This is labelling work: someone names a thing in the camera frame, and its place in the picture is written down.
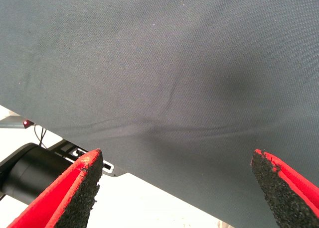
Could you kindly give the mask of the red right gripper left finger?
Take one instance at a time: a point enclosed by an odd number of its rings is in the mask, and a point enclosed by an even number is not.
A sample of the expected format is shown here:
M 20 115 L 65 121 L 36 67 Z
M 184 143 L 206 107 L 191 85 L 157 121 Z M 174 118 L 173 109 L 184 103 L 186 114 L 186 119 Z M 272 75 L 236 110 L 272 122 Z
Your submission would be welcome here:
M 99 190 L 103 155 L 79 157 L 10 224 L 10 228 L 85 228 Z

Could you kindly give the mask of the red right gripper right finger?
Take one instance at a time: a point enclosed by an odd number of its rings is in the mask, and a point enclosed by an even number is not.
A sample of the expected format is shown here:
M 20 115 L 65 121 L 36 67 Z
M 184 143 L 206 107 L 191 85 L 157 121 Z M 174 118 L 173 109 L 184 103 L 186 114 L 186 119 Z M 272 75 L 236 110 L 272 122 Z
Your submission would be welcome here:
M 319 188 L 280 158 L 256 149 L 252 171 L 281 228 L 319 226 Z

